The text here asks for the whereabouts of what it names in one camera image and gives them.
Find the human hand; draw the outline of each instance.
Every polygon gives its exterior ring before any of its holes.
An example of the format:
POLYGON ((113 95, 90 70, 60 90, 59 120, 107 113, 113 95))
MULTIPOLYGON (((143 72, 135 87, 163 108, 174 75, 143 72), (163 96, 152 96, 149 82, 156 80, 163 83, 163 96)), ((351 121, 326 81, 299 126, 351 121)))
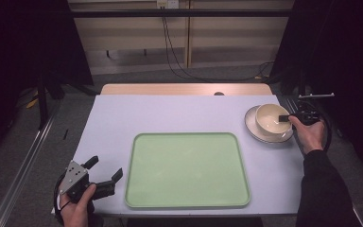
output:
POLYGON ((93 183, 84 191, 78 203, 69 202, 70 198, 67 194, 60 195, 60 207, 64 206, 60 213, 65 227, 88 226, 87 205, 95 190, 96 185, 93 183))
POLYGON ((323 149, 323 121, 319 121, 313 125, 306 126, 296 116, 291 115, 288 120, 290 120, 291 124, 296 127, 297 134, 299 136, 300 142, 302 143, 303 151, 305 154, 309 153, 314 149, 323 149))

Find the wooden surface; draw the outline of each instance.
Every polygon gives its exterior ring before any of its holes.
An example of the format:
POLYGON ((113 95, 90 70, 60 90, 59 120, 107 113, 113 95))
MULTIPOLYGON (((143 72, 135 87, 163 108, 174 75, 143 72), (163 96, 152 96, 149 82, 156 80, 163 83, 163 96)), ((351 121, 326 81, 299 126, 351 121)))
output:
POLYGON ((102 95, 272 95, 264 83, 116 83, 102 88, 102 95))

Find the white plate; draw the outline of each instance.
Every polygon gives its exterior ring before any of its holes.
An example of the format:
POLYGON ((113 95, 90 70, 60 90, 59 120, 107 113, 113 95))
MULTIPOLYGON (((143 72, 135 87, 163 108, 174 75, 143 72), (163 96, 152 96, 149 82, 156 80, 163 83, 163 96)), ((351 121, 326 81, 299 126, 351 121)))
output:
POLYGON ((255 123, 255 113, 259 106, 254 106, 246 112, 246 126, 250 134, 257 140, 265 143, 283 143, 291 138, 293 130, 289 130, 282 135, 264 135, 259 131, 255 123))

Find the cable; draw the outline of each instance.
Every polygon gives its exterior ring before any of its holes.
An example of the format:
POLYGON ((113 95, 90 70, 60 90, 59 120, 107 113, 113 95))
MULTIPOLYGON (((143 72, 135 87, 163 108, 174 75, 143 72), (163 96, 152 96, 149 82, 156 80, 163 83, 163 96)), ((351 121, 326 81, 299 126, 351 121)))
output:
POLYGON ((60 209, 63 210, 64 207, 67 206, 67 204, 69 204, 71 201, 68 201, 67 203, 65 203, 60 209))
POLYGON ((193 75, 189 74, 188 72, 186 72, 186 71, 185 71, 185 70, 184 70, 184 69, 180 66, 179 61, 178 61, 178 58, 176 57, 176 54, 175 54, 175 51, 174 51, 174 48, 173 48, 172 41, 171 41, 171 39, 170 39, 169 29, 168 29, 168 27, 167 27, 167 21, 166 21, 166 18, 165 18, 165 17, 163 17, 163 24, 164 24, 164 40, 165 40, 165 45, 166 45, 166 57, 167 57, 167 63, 168 63, 168 65, 169 65, 170 70, 173 72, 173 74, 175 74, 175 75, 176 75, 176 76, 178 76, 179 78, 182 78, 182 79, 188 79, 188 78, 186 78, 186 77, 183 77, 183 76, 181 76, 181 75, 177 74, 177 73, 173 70, 172 66, 170 65, 170 60, 169 60, 169 55, 168 55, 168 45, 167 45, 167 40, 169 40, 170 49, 171 49, 171 51, 172 51, 172 53, 173 53, 173 57, 175 58, 177 65, 178 65, 178 66, 179 66, 179 68, 183 71, 183 73, 184 73, 186 76, 190 77, 190 78, 203 80, 203 81, 205 81, 205 82, 212 82, 212 80, 214 80, 214 81, 245 81, 245 80, 249 80, 249 79, 256 78, 256 77, 258 77, 258 76, 262 76, 262 77, 263 77, 263 76, 264 76, 264 74, 263 74, 264 70, 268 67, 268 65, 270 65, 270 64, 272 64, 272 63, 274 63, 274 61, 268 61, 268 62, 264 62, 264 63, 260 64, 260 65, 259 65, 259 72, 258 72, 258 74, 256 74, 255 76, 252 76, 252 77, 244 78, 244 79, 214 79, 214 78, 199 78, 199 77, 195 77, 195 76, 193 76, 193 75))
POLYGON ((332 126, 329 124, 328 120, 324 115, 322 115, 322 119, 325 122, 326 130, 328 131, 328 135, 326 137, 326 143, 325 146, 323 147, 323 150, 327 152, 332 143, 332 126))
POLYGON ((122 218, 119 218, 119 222, 120 222, 120 225, 121 225, 122 227, 125 227, 125 224, 123 224, 123 220, 122 220, 122 218))
POLYGON ((55 209, 55 218, 58 220, 58 222, 63 225, 63 217, 61 216, 61 209, 58 208, 58 190, 59 190, 59 185, 61 185, 61 181, 63 181, 64 176, 66 175, 66 171, 64 171, 58 178, 58 181, 55 185, 55 190, 54 190, 54 209, 55 209))
POLYGON ((167 22, 166 22, 166 18, 165 18, 165 17, 163 17, 163 18, 162 18, 162 22, 163 22, 163 25, 164 25, 164 42, 165 42, 165 45, 166 45, 166 58, 167 58, 167 64, 169 65, 169 68, 170 68, 170 70, 172 71, 172 73, 173 73, 174 75, 176 75, 177 77, 179 77, 179 78, 182 78, 182 79, 188 79, 188 78, 185 78, 185 77, 183 77, 183 76, 181 76, 181 75, 177 74, 177 73, 173 70, 173 68, 172 68, 172 66, 171 66, 171 64, 170 64, 170 60, 169 60, 169 53, 168 53, 167 40, 169 40, 169 44, 170 44, 170 47, 171 47, 171 50, 172 50, 173 56, 175 57, 175 60, 176 60, 177 65, 180 67, 180 69, 183 71, 183 73, 184 73, 185 75, 187 75, 187 76, 189 76, 190 78, 193 78, 193 79, 199 79, 199 80, 203 80, 203 81, 205 81, 205 82, 211 82, 211 81, 209 81, 209 80, 207 80, 207 79, 201 79, 201 78, 193 77, 192 75, 189 75, 187 72, 185 72, 185 71, 182 69, 182 67, 181 67, 181 66, 180 66, 180 64, 179 64, 178 58, 176 57, 175 51, 174 51, 174 49, 173 49, 173 44, 172 44, 172 42, 171 42, 171 40, 170 40, 169 32, 168 32, 168 29, 167 29, 167 22))

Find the power outlet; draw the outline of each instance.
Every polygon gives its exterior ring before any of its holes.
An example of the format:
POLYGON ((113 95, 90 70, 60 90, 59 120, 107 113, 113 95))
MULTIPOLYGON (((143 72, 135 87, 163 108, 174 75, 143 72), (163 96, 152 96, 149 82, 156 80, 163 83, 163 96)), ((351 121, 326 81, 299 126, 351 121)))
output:
POLYGON ((167 8, 168 9, 178 9, 179 0, 167 0, 167 8))
POLYGON ((167 9, 167 0, 157 0, 157 9, 167 9))

